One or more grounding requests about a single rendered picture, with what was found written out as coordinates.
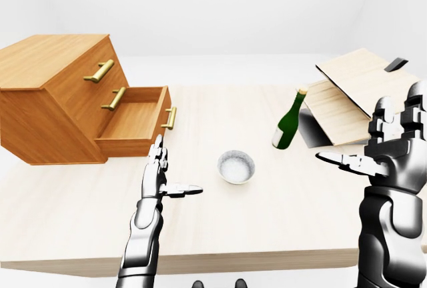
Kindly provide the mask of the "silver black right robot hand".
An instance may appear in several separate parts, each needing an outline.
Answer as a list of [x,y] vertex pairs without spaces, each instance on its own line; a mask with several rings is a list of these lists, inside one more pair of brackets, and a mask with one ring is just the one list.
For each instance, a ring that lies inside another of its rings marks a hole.
[[393,100],[378,100],[369,122],[370,139],[363,155],[321,151],[316,157],[339,169],[369,176],[374,186],[418,194],[427,183],[427,81],[413,84],[400,113],[404,132],[393,138],[396,121]]

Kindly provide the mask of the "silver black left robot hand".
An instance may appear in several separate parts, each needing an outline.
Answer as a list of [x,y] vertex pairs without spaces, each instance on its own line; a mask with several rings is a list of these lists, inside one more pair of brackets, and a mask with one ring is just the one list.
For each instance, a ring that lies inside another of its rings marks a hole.
[[143,173],[142,198],[156,198],[161,201],[164,196],[182,198],[203,192],[197,185],[167,183],[165,173],[168,166],[167,148],[163,146],[163,135],[159,134],[149,149],[148,162]]

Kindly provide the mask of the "open wooden drawer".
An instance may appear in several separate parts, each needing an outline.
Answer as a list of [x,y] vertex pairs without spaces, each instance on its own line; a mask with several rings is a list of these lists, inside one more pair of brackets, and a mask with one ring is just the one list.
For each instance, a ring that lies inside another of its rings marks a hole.
[[106,157],[145,157],[173,107],[167,86],[128,87],[106,128],[95,139]]

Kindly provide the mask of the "wooden cabinet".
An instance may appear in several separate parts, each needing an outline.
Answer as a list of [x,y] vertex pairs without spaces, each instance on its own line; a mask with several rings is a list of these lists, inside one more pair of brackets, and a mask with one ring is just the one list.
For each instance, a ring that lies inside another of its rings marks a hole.
[[0,143],[32,165],[107,157],[46,90],[47,82],[106,34],[34,35],[0,49]]

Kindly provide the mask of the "pale wooden box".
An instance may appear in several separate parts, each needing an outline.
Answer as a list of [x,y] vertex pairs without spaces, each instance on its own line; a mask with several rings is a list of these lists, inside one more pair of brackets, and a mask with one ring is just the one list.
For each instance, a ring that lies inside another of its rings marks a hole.
[[312,83],[304,103],[333,145],[369,138],[370,118],[329,80]]

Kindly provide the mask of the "white speckled bowl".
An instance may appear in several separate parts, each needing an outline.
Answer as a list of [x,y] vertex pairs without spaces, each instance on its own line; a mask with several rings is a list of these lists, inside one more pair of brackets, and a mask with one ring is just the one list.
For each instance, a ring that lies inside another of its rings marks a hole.
[[221,178],[232,185],[243,185],[254,175],[254,160],[245,152],[229,150],[221,154],[217,162]]

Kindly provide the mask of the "pale wooden box lid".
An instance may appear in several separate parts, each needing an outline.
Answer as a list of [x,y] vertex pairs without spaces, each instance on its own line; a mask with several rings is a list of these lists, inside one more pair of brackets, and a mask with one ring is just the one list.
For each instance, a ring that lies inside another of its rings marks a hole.
[[377,101],[389,96],[395,112],[404,110],[409,88],[419,77],[403,68],[387,72],[389,61],[362,48],[321,62],[316,67],[368,117],[371,117]]

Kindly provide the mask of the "green glass bottle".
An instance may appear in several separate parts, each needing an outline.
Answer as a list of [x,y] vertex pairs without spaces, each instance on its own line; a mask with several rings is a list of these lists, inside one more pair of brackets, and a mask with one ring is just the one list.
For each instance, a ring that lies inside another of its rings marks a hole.
[[272,145],[276,149],[283,150],[290,146],[298,130],[300,107],[302,106],[307,92],[307,87],[300,87],[290,110],[280,119],[272,138]]

